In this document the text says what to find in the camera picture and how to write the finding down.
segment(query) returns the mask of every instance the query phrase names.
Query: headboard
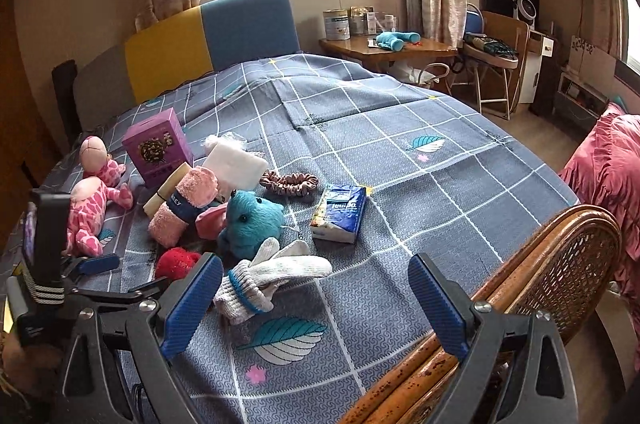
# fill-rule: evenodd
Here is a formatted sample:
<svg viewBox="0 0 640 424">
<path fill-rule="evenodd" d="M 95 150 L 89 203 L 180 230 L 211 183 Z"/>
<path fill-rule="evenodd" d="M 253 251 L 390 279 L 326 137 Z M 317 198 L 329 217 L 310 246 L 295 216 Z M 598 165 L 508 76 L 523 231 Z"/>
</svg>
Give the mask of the headboard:
<svg viewBox="0 0 640 424">
<path fill-rule="evenodd" d="M 289 0 L 213 0 L 134 34 L 63 78 L 73 81 L 82 129 L 91 130 L 212 70 L 299 50 Z M 55 85 L 56 72 L 53 78 Z M 75 114 L 63 107 L 69 99 L 58 97 L 63 118 Z"/>
</svg>

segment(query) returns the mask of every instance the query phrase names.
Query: desk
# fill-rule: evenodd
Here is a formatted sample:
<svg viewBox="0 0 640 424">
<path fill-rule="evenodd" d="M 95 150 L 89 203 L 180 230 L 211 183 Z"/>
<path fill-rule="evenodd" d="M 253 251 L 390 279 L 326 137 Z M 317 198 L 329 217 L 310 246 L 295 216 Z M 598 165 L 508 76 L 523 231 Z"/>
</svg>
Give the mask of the desk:
<svg viewBox="0 0 640 424">
<path fill-rule="evenodd" d="M 331 56 L 339 58 L 349 57 L 362 62 L 362 66 L 371 72 L 382 72 L 380 63 L 410 60 L 412 58 L 450 58 L 458 54 L 455 47 L 432 39 L 421 38 L 421 45 L 405 43 L 399 52 L 371 48 L 368 46 L 370 38 L 374 36 L 354 36 L 347 40 L 319 41 L 322 49 Z"/>
</svg>

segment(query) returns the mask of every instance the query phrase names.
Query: pink ruffled bedding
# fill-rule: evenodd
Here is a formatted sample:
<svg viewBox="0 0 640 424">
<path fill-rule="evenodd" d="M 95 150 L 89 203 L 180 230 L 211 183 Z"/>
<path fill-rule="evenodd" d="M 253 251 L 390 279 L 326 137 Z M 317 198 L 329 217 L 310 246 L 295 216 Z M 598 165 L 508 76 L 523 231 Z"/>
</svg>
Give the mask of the pink ruffled bedding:
<svg viewBox="0 0 640 424">
<path fill-rule="evenodd" d="M 620 224 L 625 252 L 615 277 L 640 338 L 640 115 L 611 103 L 560 177 L 581 202 L 605 208 Z"/>
</svg>

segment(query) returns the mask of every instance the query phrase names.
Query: pink stuffed giraffe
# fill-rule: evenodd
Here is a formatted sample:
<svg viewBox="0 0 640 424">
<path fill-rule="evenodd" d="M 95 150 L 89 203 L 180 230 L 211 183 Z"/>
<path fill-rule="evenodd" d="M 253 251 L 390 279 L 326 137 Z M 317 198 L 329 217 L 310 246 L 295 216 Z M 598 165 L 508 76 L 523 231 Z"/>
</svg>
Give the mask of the pink stuffed giraffe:
<svg viewBox="0 0 640 424">
<path fill-rule="evenodd" d="M 75 256 L 100 256 L 97 238 L 104 221 L 107 200 L 129 210 L 133 195 L 126 182 L 120 189 L 107 187 L 98 177 L 82 179 L 71 190 L 71 210 L 66 224 L 66 253 Z"/>
<path fill-rule="evenodd" d="M 120 177 L 127 170 L 124 164 L 118 164 L 111 158 L 102 139 L 93 135 L 82 142 L 80 163 L 84 170 L 83 179 L 98 177 L 109 188 L 116 187 L 120 183 Z"/>
</svg>

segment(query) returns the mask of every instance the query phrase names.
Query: red ball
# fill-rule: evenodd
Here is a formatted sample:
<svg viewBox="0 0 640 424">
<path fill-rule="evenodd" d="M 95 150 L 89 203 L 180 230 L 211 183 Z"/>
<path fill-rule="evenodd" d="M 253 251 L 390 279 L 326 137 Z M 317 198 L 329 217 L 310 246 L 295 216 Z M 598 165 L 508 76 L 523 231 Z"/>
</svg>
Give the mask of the red ball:
<svg viewBox="0 0 640 424">
<path fill-rule="evenodd" d="M 171 281 L 184 279 L 200 259 L 200 254 L 181 247 L 174 247 L 164 253 L 156 265 L 156 278 L 166 276 Z"/>
</svg>

